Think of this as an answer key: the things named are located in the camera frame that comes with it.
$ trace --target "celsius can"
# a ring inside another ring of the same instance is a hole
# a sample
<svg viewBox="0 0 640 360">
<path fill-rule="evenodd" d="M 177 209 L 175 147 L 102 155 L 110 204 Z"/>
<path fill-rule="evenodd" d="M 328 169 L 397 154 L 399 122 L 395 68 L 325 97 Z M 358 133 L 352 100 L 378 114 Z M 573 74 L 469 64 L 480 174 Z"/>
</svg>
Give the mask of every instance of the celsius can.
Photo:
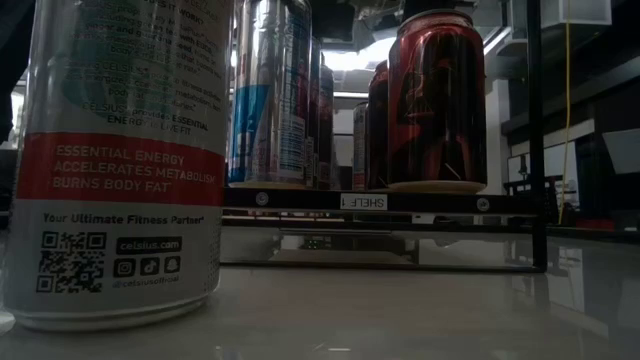
<svg viewBox="0 0 640 360">
<path fill-rule="evenodd" d="M 318 110 L 318 188 L 331 188 L 331 144 L 333 143 L 333 71 L 322 64 Z"/>
<path fill-rule="evenodd" d="M 365 138 L 367 126 L 367 103 L 360 103 L 353 109 L 353 190 L 365 188 Z"/>
<path fill-rule="evenodd" d="M 427 11 L 389 54 L 389 187 L 475 193 L 487 182 L 482 39 L 471 18 Z"/>
<path fill-rule="evenodd" d="M 309 121 L 307 122 L 307 148 L 305 149 L 307 187 L 318 188 L 318 103 L 320 102 L 320 41 L 311 38 L 311 67 L 309 68 Z"/>
<path fill-rule="evenodd" d="M 311 7 L 243 0 L 237 18 L 229 186 L 304 189 Z"/>
<path fill-rule="evenodd" d="M 387 188 L 389 124 L 389 70 L 387 61 L 376 66 L 369 85 L 369 119 L 366 128 L 367 190 Z"/>
<path fill-rule="evenodd" d="M 231 13 L 37 2 L 4 291 L 19 323 L 138 325 L 217 286 Z"/>
</svg>

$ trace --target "glossy floor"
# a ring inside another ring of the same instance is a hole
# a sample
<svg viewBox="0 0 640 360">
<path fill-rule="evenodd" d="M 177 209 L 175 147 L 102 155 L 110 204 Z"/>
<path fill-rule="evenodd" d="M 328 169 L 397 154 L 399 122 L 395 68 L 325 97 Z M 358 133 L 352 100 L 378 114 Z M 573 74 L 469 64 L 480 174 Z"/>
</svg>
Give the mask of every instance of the glossy floor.
<svg viewBox="0 0 640 360">
<path fill-rule="evenodd" d="M 155 325 L 5 322 L 0 359 L 637 359 L 640 247 L 552 239 L 550 253 L 537 276 L 224 268 L 205 307 Z"/>
</svg>

